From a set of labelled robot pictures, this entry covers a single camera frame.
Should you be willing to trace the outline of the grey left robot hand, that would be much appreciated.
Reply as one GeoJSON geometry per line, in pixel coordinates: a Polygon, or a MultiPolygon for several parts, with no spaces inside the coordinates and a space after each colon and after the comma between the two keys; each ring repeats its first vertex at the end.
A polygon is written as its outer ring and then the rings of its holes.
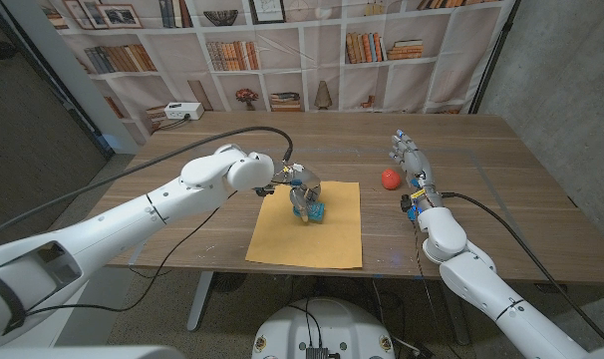
{"type": "Polygon", "coordinates": [[[277,164],[273,182],[290,186],[293,213],[303,222],[323,220],[325,204],[319,200],[321,181],[301,164],[277,164]]]}

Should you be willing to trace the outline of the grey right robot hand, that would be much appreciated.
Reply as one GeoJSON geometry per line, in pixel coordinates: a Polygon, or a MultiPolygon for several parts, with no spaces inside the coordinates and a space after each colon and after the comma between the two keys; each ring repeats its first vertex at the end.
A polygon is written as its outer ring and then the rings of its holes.
{"type": "Polygon", "coordinates": [[[426,210],[443,206],[429,160],[413,139],[402,130],[397,130],[392,135],[392,151],[389,156],[404,171],[407,183],[416,189],[413,197],[417,207],[426,210]]]}

